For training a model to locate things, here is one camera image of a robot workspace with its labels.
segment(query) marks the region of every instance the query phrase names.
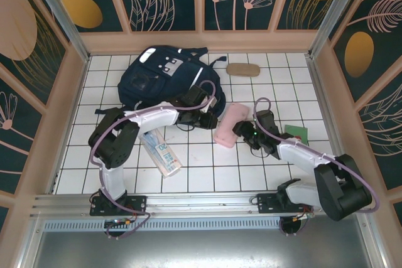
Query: white tile floor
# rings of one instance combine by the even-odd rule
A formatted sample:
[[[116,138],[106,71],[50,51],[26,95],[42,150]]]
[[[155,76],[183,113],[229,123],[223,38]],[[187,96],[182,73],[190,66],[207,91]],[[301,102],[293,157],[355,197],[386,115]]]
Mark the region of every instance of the white tile floor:
[[[204,55],[205,63],[228,54]],[[99,188],[97,170],[89,163],[89,136],[101,121],[96,109],[119,107],[117,84],[122,73],[137,56],[94,56],[91,59],[85,86],[68,141],[63,166],[59,172],[56,194],[92,193]],[[232,77],[227,62],[214,66],[221,78],[222,88],[230,102],[250,107],[252,120],[254,101],[268,97],[277,125],[308,128],[309,144],[318,151],[332,153],[322,120],[310,73],[300,53],[233,53],[229,63],[255,63],[261,67],[258,77]],[[194,129],[184,132],[170,126],[160,129],[165,140],[183,164],[179,173],[163,179],[154,163],[138,141],[124,165],[125,184],[129,193],[183,193],[211,191],[275,190],[293,178],[313,179],[296,166],[269,156],[260,158],[238,140],[227,149],[212,142],[210,130]]]

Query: green paper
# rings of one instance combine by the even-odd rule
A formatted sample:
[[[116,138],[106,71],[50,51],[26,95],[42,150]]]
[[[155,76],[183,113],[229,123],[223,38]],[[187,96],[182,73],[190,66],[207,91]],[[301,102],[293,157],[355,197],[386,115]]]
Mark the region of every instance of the green paper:
[[[308,146],[308,129],[298,126],[285,125],[285,132],[301,139],[301,142]]]

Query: backpack strap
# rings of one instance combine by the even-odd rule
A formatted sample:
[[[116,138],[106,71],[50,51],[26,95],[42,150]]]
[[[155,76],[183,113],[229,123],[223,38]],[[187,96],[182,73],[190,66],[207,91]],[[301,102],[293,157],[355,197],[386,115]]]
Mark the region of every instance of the backpack strap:
[[[210,67],[210,68],[213,68],[214,65],[215,65],[215,63],[216,63],[217,61],[226,62],[226,60],[227,60],[226,56],[221,56],[220,58],[218,58],[218,59],[216,59],[215,61],[213,61],[213,62],[209,65],[209,67]]]
[[[208,53],[208,48],[183,48],[181,53],[185,53],[188,56],[193,56],[194,58],[199,59],[201,56],[204,56],[206,53]]]

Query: purple cable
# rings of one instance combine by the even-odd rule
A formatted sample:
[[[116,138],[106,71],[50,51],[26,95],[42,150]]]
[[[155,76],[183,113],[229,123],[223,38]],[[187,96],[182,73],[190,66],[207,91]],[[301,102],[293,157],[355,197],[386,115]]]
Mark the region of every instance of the purple cable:
[[[119,119],[118,121],[114,122],[109,128],[106,129],[105,132],[102,133],[102,135],[100,136],[100,138],[96,141],[96,143],[94,144],[94,147],[92,148],[91,152],[90,152],[90,156],[89,156],[89,160],[92,164],[96,165],[99,167],[99,179],[100,179],[100,185],[101,185],[101,190],[103,192],[103,194],[106,196],[107,199],[109,199],[116,207],[125,210],[126,212],[129,213],[136,213],[137,215],[146,215],[147,217],[145,218],[145,220],[143,220],[140,224],[138,224],[136,227],[134,227],[134,229],[130,230],[129,232],[125,232],[124,234],[120,235],[119,237],[116,237],[115,239],[123,239],[125,237],[128,237],[129,235],[131,235],[132,233],[134,233],[138,228],[140,228],[141,226],[143,226],[151,217],[150,213],[147,212],[140,212],[137,210],[132,210],[130,208],[127,208],[125,206],[122,206],[120,204],[118,204],[116,201],[113,200],[112,196],[109,194],[109,192],[106,190],[105,187],[105,181],[103,178],[103,174],[102,174],[102,165],[101,163],[98,163],[94,160],[95,157],[95,152],[97,150],[97,148],[99,147],[99,145],[101,144],[101,142],[104,140],[104,138],[108,135],[108,133],[110,133],[118,124],[132,118],[132,117],[136,117],[138,115],[142,115],[142,114],[146,114],[148,112],[153,112],[153,111],[159,111],[159,110],[163,110],[163,109],[175,109],[175,110],[197,110],[197,109],[201,109],[204,108],[209,101],[215,96],[216,93],[216,87],[215,84],[210,81],[210,80],[204,80],[200,83],[200,87],[205,84],[205,83],[209,83],[212,85],[212,95],[202,104],[198,105],[198,106],[193,106],[193,107],[174,107],[174,106],[160,106],[160,107],[153,107],[153,108],[148,108],[148,109],[143,109],[140,113],[133,113],[130,114],[126,117],[123,117],[122,119]],[[109,229],[110,227],[108,227],[106,229],[106,234],[107,236],[111,239],[112,237],[109,234]]]
[[[268,110],[271,110],[271,101],[269,99],[267,99],[266,97],[260,97],[259,99],[257,99],[255,105],[254,105],[254,120],[256,121],[256,124],[258,125],[258,127],[267,135],[271,136],[272,138],[276,139],[277,141],[281,141],[281,142],[285,142],[287,144],[293,145],[295,147],[299,147],[300,149],[304,149],[306,151],[309,151],[311,153],[313,153],[314,155],[320,156],[320,158],[324,158],[325,160],[330,161],[331,163],[336,164],[338,167],[340,167],[341,169],[344,169],[345,171],[347,171],[348,173],[350,173],[353,177],[355,177],[357,180],[359,180],[369,191],[370,194],[372,195],[372,197],[374,198],[374,200],[376,201],[376,204],[374,206],[374,208],[368,208],[366,210],[358,210],[358,213],[374,213],[375,211],[378,210],[379,208],[379,198],[376,194],[376,192],[373,190],[373,188],[367,183],[367,181],[365,181],[360,175],[358,175],[355,171],[351,170],[350,168],[348,168],[346,165],[339,163],[338,161],[332,159],[331,157],[327,156],[325,153],[320,153],[317,152],[316,150],[301,144],[297,141],[289,141],[287,139],[283,139],[280,138],[278,136],[275,136],[272,133],[269,133],[266,129],[264,129],[264,127],[260,124],[258,118],[257,118],[257,105],[258,103],[260,103],[260,101],[262,100],[266,100],[269,104]]]

